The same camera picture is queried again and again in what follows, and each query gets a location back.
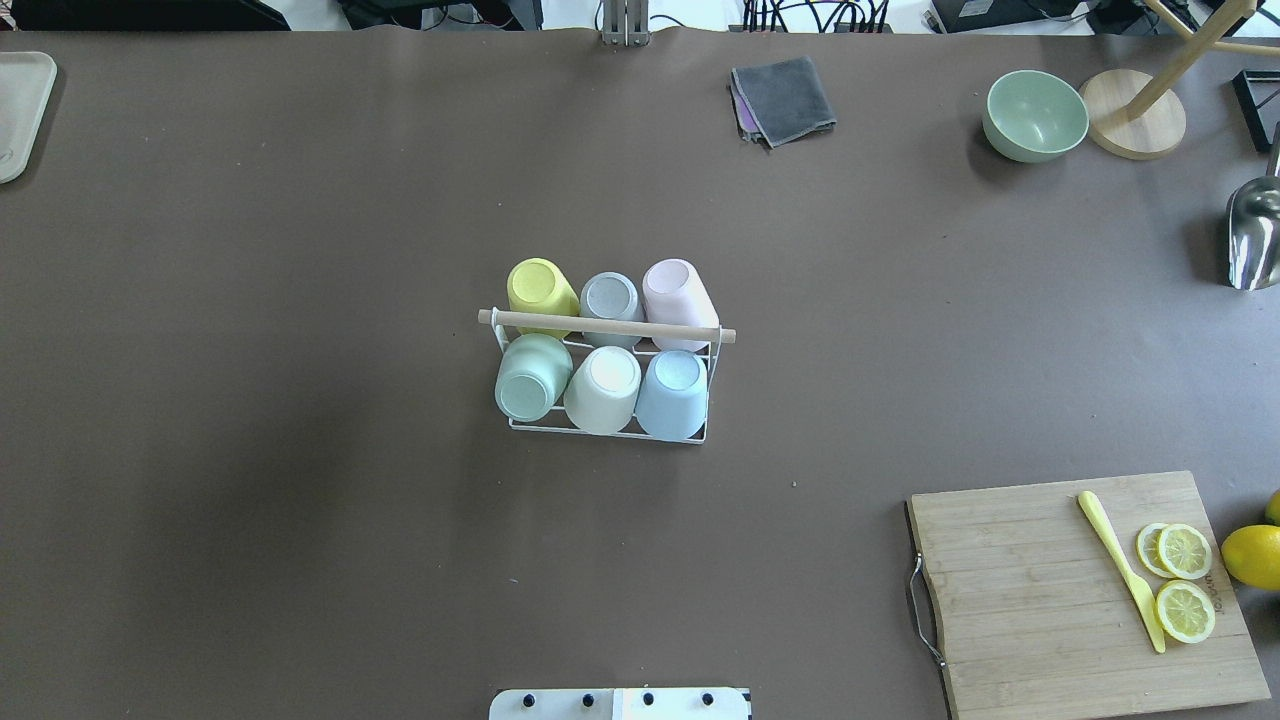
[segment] knife handle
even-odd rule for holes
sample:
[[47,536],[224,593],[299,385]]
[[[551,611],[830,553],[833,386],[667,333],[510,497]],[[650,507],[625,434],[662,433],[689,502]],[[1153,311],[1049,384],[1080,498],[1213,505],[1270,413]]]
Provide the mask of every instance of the knife handle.
[[1080,510],[1084,510],[1084,516],[1093,525],[1093,532],[1098,533],[1102,546],[1111,555],[1111,561],[1120,569],[1121,575],[1128,577],[1133,570],[1129,568],[1129,560],[1124,556],[1124,551],[1120,550],[1120,538],[1116,537],[1115,528],[1111,527],[1107,511],[1102,509],[1102,501],[1098,500],[1098,496],[1093,495],[1093,491],[1088,489],[1082,492],[1076,500],[1080,503]]

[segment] lemon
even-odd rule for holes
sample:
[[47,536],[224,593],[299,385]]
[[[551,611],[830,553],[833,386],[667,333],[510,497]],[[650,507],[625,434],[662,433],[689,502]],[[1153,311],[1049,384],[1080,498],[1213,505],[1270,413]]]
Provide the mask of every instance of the lemon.
[[1156,593],[1156,616],[1175,641],[1203,642],[1213,632],[1217,618],[1204,591],[1187,580],[1170,580]]
[[1222,541],[1222,564],[1233,578],[1265,591],[1280,591],[1280,528],[1247,525]]
[[1203,578],[1213,564],[1213,548],[1208,546],[1204,536],[1181,523],[1174,523],[1160,530],[1156,555],[1175,578],[1184,580]]
[[1174,577],[1174,574],[1165,568],[1165,564],[1160,561],[1160,555],[1156,550],[1156,542],[1160,539],[1160,530],[1164,530],[1169,525],[1164,523],[1152,523],[1138,530],[1138,560],[1140,560],[1148,570],[1161,578]]
[[1267,523],[1280,525],[1280,491],[1276,491],[1267,502]]

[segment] gray cloth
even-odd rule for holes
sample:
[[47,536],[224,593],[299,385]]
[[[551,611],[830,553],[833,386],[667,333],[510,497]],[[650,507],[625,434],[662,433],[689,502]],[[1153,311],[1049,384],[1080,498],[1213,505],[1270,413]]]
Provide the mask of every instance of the gray cloth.
[[808,55],[772,65],[733,68],[732,76],[769,147],[836,127],[836,113]]

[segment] yellow knife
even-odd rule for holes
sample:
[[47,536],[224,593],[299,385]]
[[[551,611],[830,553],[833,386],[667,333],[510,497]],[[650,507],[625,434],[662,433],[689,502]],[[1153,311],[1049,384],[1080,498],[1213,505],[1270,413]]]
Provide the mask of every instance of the yellow knife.
[[1093,525],[1093,532],[1098,533],[1102,544],[1111,553],[1111,560],[1120,570],[1124,584],[1129,587],[1129,594],[1133,596],[1134,603],[1138,605],[1138,614],[1142,615],[1142,624],[1147,626],[1147,634],[1151,635],[1151,644],[1156,652],[1165,652],[1165,629],[1156,619],[1156,597],[1151,594],[1151,585],[1129,566],[1129,560],[1120,550],[1120,541],[1116,539],[1116,532],[1111,527],[1111,520],[1107,518],[1107,511],[1102,509],[1098,496],[1093,495],[1092,491],[1084,491],[1076,500],[1080,502],[1080,510],[1084,510],[1084,516]]

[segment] lemon slice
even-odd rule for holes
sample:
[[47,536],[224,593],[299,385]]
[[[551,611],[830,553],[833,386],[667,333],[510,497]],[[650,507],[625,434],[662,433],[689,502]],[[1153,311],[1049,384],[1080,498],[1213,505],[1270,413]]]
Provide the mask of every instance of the lemon slice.
[[1156,555],[1166,570],[1184,580],[1203,578],[1213,562],[1213,551],[1204,536],[1181,523],[1174,523],[1160,530],[1156,537]]
[[1165,564],[1160,561],[1160,551],[1156,548],[1160,541],[1160,530],[1167,527],[1164,523],[1152,523],[1138,530],[1138,560],[1161,578],[1174,578],[1174,574],[1165,569]]
[[1213,602],[1194,583],[1170,580],[1156,594],[1156,616],[1175,641],[1198,643],[1213,632]]

